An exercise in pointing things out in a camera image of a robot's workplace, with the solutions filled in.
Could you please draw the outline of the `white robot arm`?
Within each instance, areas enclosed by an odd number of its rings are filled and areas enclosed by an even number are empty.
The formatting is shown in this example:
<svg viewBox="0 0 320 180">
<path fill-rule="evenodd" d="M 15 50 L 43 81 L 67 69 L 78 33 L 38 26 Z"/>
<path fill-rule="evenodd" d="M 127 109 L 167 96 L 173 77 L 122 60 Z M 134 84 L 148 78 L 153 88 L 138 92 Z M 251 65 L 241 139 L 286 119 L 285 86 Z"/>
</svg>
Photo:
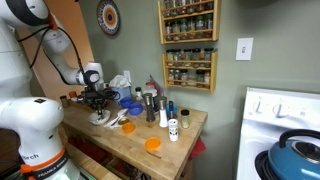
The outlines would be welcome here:
<svg viewBox="0 0 320 180">
<path fill-rule="evenodd" d="M 69 159 L 58 125 L 62 105 L 30 92 L 31 65 L 16 37 L 16 28 L 27 28 L 68 85 L 97 90 L 103 84 L 102 66 L 90 62 L 72 68 L 64 53 L 74 43 L 44 0 L 0 0 L 0 127 L 20 138 L 20 172 L 36 180 L 79 180 L 80 170 Z"/>
</svg>

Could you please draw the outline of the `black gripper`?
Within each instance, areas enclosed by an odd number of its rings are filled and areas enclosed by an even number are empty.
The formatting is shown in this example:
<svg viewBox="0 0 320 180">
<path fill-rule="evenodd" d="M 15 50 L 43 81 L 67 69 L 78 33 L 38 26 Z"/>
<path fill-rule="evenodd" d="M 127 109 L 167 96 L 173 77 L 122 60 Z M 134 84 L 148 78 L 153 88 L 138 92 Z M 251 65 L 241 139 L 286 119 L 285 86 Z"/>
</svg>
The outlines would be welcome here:
<svg viewBox="0 0 320 180">
<path fill-rule="evenodd" d="M 86 87 L 84 91 L 81 92 L 83 97 L 83 102 L 87 104 L 92 109 L 96 110 L 97 119 L 103 119 L 104 109 L 107 105 L 108 100 L 114 98 L 114 92 L 108 88 L 103 90 L 95 90 Z"/>
</svg>

